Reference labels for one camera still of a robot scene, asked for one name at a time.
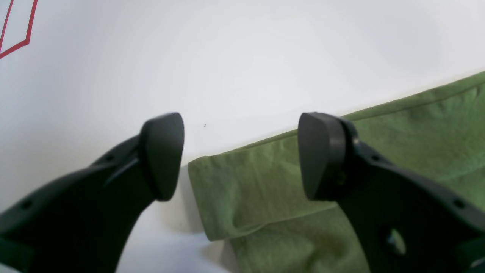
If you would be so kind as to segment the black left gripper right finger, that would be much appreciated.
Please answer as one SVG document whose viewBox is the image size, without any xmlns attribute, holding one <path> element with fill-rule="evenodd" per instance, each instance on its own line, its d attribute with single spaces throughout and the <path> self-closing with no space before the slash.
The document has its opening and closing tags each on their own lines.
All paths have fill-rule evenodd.
<svg viewBox="0 0 485 273">
<path fill-rule="evenodd" d="M 305 195 L 335 201 L 372 273 L 483 273 L 484 213 L 388 161 L 352 122 L 303 113 L 297 141 Z"/>
</svg>

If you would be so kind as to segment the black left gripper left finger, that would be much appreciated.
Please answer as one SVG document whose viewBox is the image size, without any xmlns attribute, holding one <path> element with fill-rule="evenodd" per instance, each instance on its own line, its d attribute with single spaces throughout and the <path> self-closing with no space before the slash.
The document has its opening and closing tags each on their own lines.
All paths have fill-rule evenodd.
<svg viewBox="0 0 485 273">
<path fill-rule="evenodd" d="M 1 213 L 1 265 L 20 273 L 114 273 L 142 212 L 176 190 L 184 147 L 179 113 L 30 193 Z"/>
</svg>

